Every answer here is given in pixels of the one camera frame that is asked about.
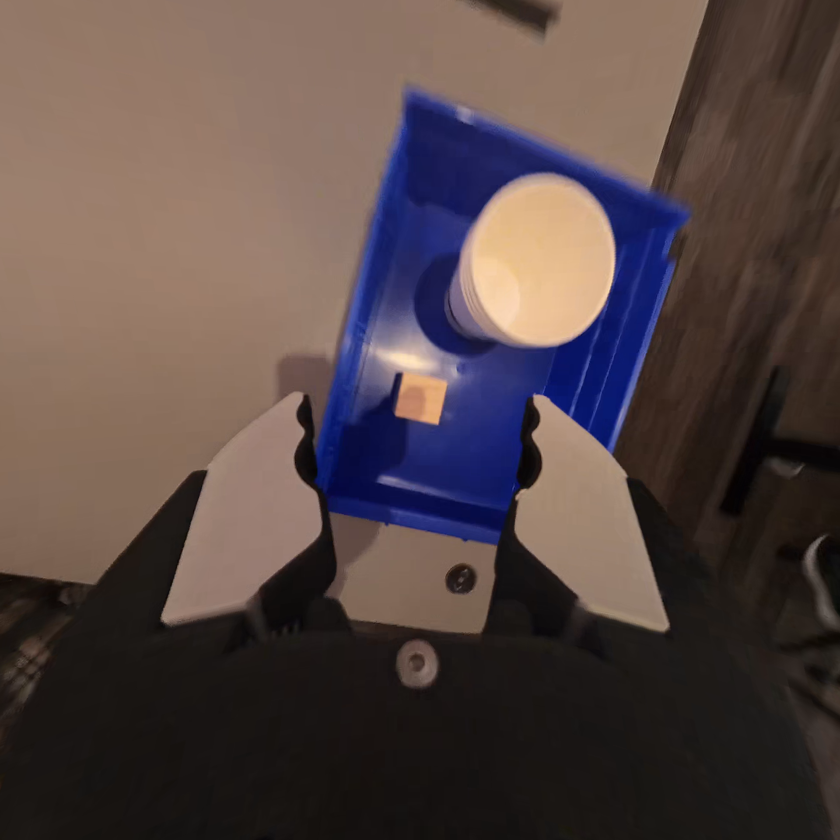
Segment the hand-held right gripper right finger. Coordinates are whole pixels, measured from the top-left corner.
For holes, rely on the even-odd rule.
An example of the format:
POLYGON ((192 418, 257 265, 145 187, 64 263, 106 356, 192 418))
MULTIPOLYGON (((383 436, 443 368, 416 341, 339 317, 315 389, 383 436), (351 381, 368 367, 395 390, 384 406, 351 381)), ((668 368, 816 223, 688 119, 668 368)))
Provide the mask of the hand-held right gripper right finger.
POLYGON ((545 637, 570 635, 576 613, 667 634, 626 471, 544 395, 526 405, 517 482, 497 545, 493 602, 520 604, 545 637))

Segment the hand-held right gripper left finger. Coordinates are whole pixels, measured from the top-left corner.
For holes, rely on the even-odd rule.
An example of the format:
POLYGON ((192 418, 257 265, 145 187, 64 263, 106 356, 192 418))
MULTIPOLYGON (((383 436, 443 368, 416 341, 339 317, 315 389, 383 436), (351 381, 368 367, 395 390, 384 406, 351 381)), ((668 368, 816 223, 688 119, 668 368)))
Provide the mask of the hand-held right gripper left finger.
POLYGON ((302 619, 338 572, 317 477, 311 401, 292 392, 207 466, 162 623, 246 614, 264 637, 302 619))

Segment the wooden cube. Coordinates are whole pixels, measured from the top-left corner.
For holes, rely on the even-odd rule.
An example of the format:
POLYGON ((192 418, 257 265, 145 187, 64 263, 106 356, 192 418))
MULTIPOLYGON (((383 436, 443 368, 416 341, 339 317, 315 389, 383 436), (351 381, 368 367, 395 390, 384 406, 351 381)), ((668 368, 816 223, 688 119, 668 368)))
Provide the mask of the wooden cube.
POLYGON ((412 423, 437 426, 443 415, 447 389, 447 382, 441 378, 402 372, 397 377, 393 414, 412 423))

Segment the black chair base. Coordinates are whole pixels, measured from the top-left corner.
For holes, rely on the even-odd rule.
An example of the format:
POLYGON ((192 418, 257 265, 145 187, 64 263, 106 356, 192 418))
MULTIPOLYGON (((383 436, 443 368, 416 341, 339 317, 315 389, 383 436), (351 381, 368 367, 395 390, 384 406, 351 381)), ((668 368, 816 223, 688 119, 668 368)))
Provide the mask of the black chair base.
POLYGON ((724 515, 738 517, 742 514, 757 475, 772 459, 828 474, 839 473, 838 444, 777 434, 789 383, 789 372, 782 366, 775 366, 723 494, 719 510, 724 515))

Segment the blue plastic bin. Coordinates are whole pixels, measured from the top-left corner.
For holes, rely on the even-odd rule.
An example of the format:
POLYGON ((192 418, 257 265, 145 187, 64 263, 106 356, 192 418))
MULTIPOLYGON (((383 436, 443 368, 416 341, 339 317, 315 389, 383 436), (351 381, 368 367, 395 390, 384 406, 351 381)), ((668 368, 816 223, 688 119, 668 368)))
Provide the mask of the blue plastic bin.
POLYGON ((495 544, 542 394, 613 452, 668 294, 687 208, 425 91, 404 92, 318 436, 329 510, 495 544), (445 315, 469 227, 505 184, 552 172, 603 205, 617 246, 602 313, 555 349, 470 342, 445 315), (437 426, 394 416, 397 377, 448 384, 437 426))

